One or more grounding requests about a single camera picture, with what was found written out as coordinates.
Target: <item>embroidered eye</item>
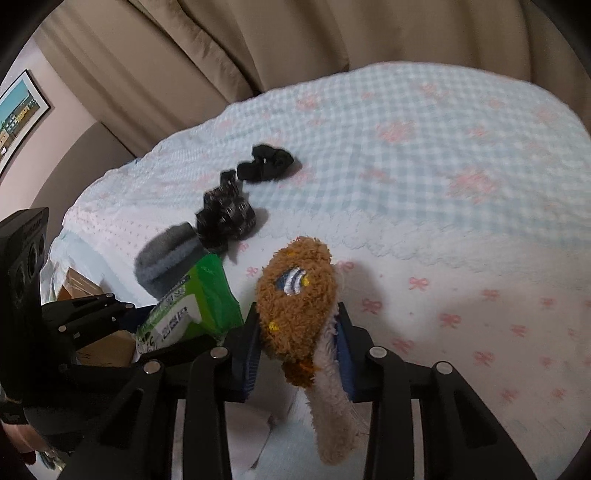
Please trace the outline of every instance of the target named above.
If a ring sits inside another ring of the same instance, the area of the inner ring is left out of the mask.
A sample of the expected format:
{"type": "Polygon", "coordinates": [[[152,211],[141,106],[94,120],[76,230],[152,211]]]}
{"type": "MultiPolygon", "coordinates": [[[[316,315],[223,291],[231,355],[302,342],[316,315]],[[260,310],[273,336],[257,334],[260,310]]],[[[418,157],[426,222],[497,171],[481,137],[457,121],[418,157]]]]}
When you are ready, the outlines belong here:
{"type": "Polygon", "coordinates": [[[306,271],[300,267],[292,268],[275,281],[275,288],[283,290],[286,295],[299,295],[302,288],[310,284],[306,271]]]}

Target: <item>curtain fold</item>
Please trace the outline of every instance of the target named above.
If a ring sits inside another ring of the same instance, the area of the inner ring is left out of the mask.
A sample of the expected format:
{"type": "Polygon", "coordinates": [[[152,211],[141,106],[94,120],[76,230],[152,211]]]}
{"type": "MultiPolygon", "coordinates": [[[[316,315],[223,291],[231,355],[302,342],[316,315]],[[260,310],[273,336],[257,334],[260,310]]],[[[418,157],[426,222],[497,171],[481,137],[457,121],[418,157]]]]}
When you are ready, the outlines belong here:
{"type": "Polygon", "coordinates": [[[591,79],[531,0],[66,0],[37,42],[138,155],[229,103],[393,60],[534,82],[591,129],[591,79]]]}

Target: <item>green package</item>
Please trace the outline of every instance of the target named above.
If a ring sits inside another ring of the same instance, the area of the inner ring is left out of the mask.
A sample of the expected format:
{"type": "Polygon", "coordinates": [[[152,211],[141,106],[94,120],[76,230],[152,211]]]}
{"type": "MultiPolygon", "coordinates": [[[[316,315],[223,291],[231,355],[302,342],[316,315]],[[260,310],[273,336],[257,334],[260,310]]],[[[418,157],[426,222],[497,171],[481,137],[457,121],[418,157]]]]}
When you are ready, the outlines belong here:
{"type": "Polygon", "coordinates": [[[222,339],[244,323],[217,255],[207,255],[164,296],[136,334],[138,353],[207,333],[222,339]]]}

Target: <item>framed picture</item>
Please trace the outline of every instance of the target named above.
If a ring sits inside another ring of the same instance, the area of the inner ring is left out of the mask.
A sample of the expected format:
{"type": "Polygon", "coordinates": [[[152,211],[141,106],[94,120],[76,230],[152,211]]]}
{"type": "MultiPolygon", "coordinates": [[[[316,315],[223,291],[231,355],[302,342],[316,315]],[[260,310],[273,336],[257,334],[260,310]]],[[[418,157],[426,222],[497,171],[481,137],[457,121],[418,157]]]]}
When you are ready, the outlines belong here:
{"type": "Polygon", "coordinates": [[[33,127],[49,110],[31,77],[23,72],[0,98],[0,175],[33,127]]]}

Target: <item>bed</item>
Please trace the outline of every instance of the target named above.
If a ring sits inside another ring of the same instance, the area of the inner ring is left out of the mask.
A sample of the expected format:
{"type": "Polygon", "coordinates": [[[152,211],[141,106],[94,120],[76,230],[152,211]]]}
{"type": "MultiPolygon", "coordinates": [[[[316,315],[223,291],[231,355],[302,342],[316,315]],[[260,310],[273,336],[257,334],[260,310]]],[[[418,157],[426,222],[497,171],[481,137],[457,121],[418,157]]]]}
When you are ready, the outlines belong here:
{"type": "MultiPolygon", "coordinates": [[[[243,312],[273,252],[320,238],[353,322],[405,360],[451,362],[538,478],[556,479],[591,428],[591,139],[530,83],[387,62],[234,103],[85,190],[51,246],[43,300],[72,267],[152,304],[135,256],[163,229],[194,222],[219,172],[260,142],[296,162],[243,186],[258,226],[224,259],[243,312]]],[[[361,451],[321,465],[301,398],[281,388],[275,402],[255,390],[254,404],[281,421],[243,478],[360,478],[361,451]]]]}

